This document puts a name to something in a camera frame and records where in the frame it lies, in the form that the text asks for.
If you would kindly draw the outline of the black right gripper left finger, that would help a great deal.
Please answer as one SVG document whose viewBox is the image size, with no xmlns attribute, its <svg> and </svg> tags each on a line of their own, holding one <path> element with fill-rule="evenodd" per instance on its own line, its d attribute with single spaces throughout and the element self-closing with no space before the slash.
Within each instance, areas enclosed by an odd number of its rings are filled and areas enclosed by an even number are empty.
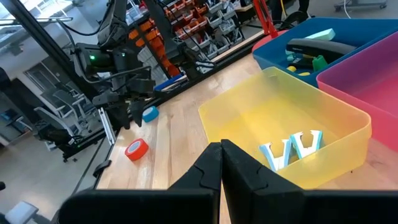
<svg viewBox="0 0 398 224">
<path fill-rule="evenodd" d="M 61 206 L 58 224 L 218 224 L 222 146 L 209 144 L 166 190 L 84 190 Z"/>
</svg>

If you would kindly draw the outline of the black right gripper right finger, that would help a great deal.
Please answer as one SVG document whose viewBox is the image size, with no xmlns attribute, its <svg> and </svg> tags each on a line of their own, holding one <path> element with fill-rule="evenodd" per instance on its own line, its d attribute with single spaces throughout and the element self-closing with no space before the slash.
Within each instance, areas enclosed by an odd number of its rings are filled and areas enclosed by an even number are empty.
<svg viewBox="0 0 398 224">
<path fill-rule="evenodd" d="M 221 146 L 232 224 L 398 224 L 396 190 L 304 190 L 230 140 Z"/>
</svg>

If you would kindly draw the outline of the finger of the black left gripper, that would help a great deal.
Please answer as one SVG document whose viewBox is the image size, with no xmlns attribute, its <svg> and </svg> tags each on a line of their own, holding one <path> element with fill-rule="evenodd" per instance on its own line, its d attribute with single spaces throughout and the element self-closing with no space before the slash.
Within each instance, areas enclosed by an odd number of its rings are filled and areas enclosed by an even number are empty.
<svg viewBox="0 0 398 224">
<path fill-rule="evenodd" d="M 127 113 L 128 104 L 125 101 L 108 103 L 108 110 L 115 116 L 117 122 L 124 129 L 130 129 L 130 120 Z"/>
<path fill-rule="evenodd" d="M 141 127 L 142 126 L 142 114 L 145 106 L 144 100 L 137 100 L 130 102 L 129 109 L 134 122 Z"/>
</svg>

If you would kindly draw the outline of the blue tape roll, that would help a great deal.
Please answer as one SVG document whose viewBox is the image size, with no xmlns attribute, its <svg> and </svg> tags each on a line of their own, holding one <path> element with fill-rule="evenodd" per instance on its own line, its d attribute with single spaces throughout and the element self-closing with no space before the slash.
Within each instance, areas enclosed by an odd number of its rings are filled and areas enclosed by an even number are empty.
<svg viewBox="0 0 398 224">
<path fill-rule="evenodd" d="M 158 115 L 159 115 L 159 110 L 155 106 L 151 106 L 143 111 L 142 118 L 146 123 L 148 123 L 156 119 Z"/>
</svg>

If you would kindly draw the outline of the light blue staple remover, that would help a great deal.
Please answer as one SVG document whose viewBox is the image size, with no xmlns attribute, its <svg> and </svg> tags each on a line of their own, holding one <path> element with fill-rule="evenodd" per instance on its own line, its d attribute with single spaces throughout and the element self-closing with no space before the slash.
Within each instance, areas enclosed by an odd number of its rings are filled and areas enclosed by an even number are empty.
<svg viewBox="0 0 398 224">
<path fill-rule="evenodd" d="M 274 172 L 277 172 L 278 170 L 288 166 L 290 158 L 293 156 L 291 140 L 283 139 L 282 142 L 284 147 L 282 155 L 279 157 L 276 157 L 272 152 L 271 142 L 259 146 L 259 150 L 263 153 L 263 155 L 265 156 L 270 165 L 271 170 L 273 170 Z"/>
<path fill-rule="evenodd" d="M 290 136 L 293 147 L 295 148 L 298 157 L 303 159 L 304 157 L 313 154 L 323 146 L 323 132 L 320 130 L 310 130 L 312 135 L 312 143 L 310 146 L 305 147 L 302 142 L 303 132 L 298 132 Z"/>
</svg>

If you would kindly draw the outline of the red tape roll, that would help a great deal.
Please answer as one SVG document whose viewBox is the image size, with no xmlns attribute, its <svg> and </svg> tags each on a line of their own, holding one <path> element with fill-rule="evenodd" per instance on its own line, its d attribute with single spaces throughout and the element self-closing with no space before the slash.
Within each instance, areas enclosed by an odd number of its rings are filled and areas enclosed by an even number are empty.
<svg viewBox="0 0 398 224">
<path fill-rule="evenodd" d="M 148 144 L 142 138 L 134 140 L 125 149 L 124 154 L 130 161 L 140 159 L 149 150 Z"/>
</svg>

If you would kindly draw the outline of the small green stapler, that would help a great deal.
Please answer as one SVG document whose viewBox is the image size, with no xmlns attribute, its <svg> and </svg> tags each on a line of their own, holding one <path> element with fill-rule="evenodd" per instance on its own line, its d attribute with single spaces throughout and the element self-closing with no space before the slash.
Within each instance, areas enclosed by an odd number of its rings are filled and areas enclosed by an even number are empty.
<svg viewBox="0 0 398 224">
<path fill-rule="evenodd" d="M 323 55 L 318 55 L 312 60 L 313 71 L 317 72 L 328 66 L 328 62 Z"/>
</svg>

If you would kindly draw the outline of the black stapler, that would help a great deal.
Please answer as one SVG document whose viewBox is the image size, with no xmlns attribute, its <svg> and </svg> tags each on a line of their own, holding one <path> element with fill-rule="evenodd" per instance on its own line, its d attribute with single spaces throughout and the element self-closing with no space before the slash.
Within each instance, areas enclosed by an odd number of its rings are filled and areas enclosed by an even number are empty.
<svg viewBox="0 0 398 224">
<path fill-rule="evenodd" d="M 352 45 L 318 39 L 292 39 L 286 45 L 287 51 L 312 57 L 322 55 L 328 63 L 332 63 L 356 49 L 357 47 Z"/>
</svg>

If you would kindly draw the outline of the mint green stapler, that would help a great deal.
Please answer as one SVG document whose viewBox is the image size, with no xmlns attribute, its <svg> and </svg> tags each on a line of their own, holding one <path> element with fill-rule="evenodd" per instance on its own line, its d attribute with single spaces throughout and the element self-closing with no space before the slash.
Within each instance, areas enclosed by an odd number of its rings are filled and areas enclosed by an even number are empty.
<svg viewBox="0 0 398 224">
<path fill-rule="evenodd" d="M 330 28 L 311 34 L 307 36 L 306 39 L 331 41 L 334 39 L 335 35 L 336 35 L 335 31 L 332 28 Z"/>
</svg>

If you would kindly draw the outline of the yellow translucent plastic bin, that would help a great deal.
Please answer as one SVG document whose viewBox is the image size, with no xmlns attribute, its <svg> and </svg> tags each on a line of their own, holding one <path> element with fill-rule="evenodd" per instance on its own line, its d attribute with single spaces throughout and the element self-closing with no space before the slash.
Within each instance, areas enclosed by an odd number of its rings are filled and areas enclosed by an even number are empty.
<svg viewBox="0 0 398 224">
<path fill-rule="evenodd" d="M 259 146 L 272 143 L 282 155 L 283 139 L 303 132 L 305 147 L 310 130 L 323 132 L 323 146 L 303 159 L 293 152 L 283 178 L 313 189 L 365 162 L 371 137 L 367 113 L 275 67 L 269 67 L 200 106 L 209 142 L 228 139 L 270 167 Z"/>
</svg>

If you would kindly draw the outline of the shelving with parts bins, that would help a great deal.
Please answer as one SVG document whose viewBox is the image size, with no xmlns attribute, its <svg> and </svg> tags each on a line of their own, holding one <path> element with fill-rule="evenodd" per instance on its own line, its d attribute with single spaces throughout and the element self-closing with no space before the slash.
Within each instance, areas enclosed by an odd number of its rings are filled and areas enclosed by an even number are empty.
<svg viewBox="0 0 398 224">
<path fill-rule="evenodd" d="M 198 56 L 200 73 L 215 67 L 215 62 L 229 49 L 248 38 L 243 23 L 254 19 L 254 10 L 243 16 L 240 0 L 159 0 L 166 21 L 178 40 Z M 127 1 L 129 41 L 138 51 L 137 58 L 151 67 L 152 78 L 162 83 L 185 74 L 165 53 L 165 40 L 150 17 L 144 0 Z"/>
</svg>

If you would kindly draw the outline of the pink plastic bin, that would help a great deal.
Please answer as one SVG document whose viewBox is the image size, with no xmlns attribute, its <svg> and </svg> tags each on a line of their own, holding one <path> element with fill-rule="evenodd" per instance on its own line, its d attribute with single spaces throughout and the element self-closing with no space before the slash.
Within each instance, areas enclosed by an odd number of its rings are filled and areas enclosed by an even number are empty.
<svg viewBox="0 0 398 224">
<path fill-rule="evenodd" d="M 398 152 L 398 31 L 321 72 L 317 83 L 367 112 L 372 138 Z"/>
</svg>

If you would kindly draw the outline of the blue plastic bin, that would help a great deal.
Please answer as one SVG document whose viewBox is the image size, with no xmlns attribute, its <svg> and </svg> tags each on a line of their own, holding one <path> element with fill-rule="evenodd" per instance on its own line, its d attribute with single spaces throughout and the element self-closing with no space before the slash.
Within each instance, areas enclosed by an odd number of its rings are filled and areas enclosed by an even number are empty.
<svg viewBox="0 0 398 224">
<path fill-rule="evenodd" d="M 285 48 L 293 38 L 304 38 L 314 33 L 333 29 L 333 41 L 356 47 L 352 52 L 330 62 L 328 67 L 349 58 L 370 45 L 398 31 L 398 19 L 347 19 L 316 17 L 284 32 L 271 41 L 252 50 L 252 56 L 261 69 L 277 67 L 287 70 L 289 62 Z"/>
</svg>

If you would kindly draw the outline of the grey rolling platform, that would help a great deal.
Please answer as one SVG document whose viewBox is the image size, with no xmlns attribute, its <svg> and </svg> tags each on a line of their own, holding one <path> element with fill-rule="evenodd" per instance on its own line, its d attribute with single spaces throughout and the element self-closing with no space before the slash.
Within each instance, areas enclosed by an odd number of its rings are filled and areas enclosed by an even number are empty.
<svg viewBox="0 0 398 224">
<path fill-rule="evenodd" d="M 342 10 L 344 7 L 374 7 L 384 9 L 387 6 L 387 0 L 342 0 L 334 5 L 336 11 Z"/>
</svg>

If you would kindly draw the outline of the black aluminium table frame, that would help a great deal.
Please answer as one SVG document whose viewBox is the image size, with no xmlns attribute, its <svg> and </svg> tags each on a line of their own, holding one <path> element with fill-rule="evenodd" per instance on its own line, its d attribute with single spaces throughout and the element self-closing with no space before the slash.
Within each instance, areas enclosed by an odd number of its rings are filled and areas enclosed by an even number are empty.
<svg viewBox="0 0 398 224">
<path fill-rule="evenodd" d="M 55 60 L 55 64 L 66 73 L 67 77 L 69 77 L 69 79 L 76 84 L 77 87 L 81 88 L 82 92 L 90 100 L 98 95 L 98 91 L 94 89 L 91 84 L 85 81 L 83 77 L 79 76 L 75 72 L 72 61 L 69 59 L 66 53 L 56 43 L 55 39 L 53 39 L 49 33 L 39 24 L 37 19 L 28 12 L 28 10 L 19 0 L 0 0 L 0 3 L 9 11 L 11 15 L 16 18 L 16 21 L 19 23 L 19 25 L 22 26 L 26 32 L 28 32 L 31 37 L 48 53 L 48 55 Z M 183 91 L 211 77 L 212 75 L 225 72 L 228 66 L 234 64 L 247 54 L 247 49 L 243 51 L 242 55 L 239 55 L 237 52 L 232 53 L 230 59 L 221 61 L 220 64 L 215 66 L 209 72 L 194 78 L 193 81 L 187 82 L 181 87 L 170 90 L 165 96 L 159 98 L 158 100 L 150 100 L 150 102 L 148 102 L 146 105 L 146 108 L 149 106 L 159 106 Z"/>
</svg>

